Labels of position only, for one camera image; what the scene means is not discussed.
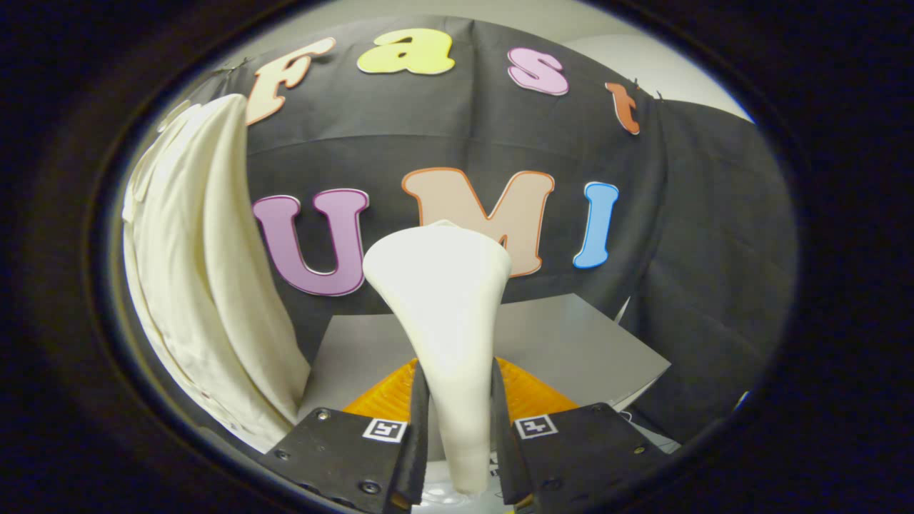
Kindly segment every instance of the white cloth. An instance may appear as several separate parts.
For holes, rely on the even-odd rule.
[[[295,423],[310,367],[296,346],[250,208],[247,101],[183,106],[124,195],[127,282],[181,388],[265,453]]]

